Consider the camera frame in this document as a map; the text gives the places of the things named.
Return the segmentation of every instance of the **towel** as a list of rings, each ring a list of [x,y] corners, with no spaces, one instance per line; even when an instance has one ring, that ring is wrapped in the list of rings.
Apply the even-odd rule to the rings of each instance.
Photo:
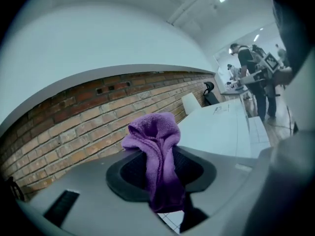
[[[185,189],[175,173],[172,148],[181,137],[171,113],[148,114],[129,125],[130,134],[122,146],[128,150],[139,148],[147,155],[146,190],[150,194],[150,208],[156,213],[183,209]]]

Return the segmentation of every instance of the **brick wall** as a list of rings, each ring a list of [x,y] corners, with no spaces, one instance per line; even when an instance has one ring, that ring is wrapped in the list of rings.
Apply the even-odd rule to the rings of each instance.
[[[202,73],[136,73],[69,88],[25,113],[1,137],[1,174],[13,176],[30,199],[71,167],[122,150],[134,119],[171,112],[178,123],[186,116],[181,97],[190,92],[204,106],[205,81],[215,83]],[[214,93],[222,101],[217,87]]]

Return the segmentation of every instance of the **jeans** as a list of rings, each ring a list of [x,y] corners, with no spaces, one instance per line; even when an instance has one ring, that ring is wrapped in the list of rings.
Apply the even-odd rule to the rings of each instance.
[[[247,87],[249,87],[250,91],[255,95],[257,102],[257,112],[261,121],[265,120],[267,108],[266,98],[268,98],[269,102],[268,115],[274,117],[276,115],[277,110],[276,98],[274,97],[270,98],[265,96],[264,91],[257,85],[247,85]]]

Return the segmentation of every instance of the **white table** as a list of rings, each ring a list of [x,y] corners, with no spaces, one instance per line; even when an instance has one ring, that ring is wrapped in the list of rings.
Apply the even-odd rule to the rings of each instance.
[[[247,115],[240,99],[195,110],[178,126],[178,146],[229,156],[252,156]]]

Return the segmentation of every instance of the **white chair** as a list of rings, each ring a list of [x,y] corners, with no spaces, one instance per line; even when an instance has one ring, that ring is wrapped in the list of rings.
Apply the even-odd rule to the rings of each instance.
[[[192,92],[183,96],[182,102],[184,105],[184,110],[185,110],[186,115],[189,115],[196,109],[201,108],[199,102],[197,101],[196,97],[193,95]]]

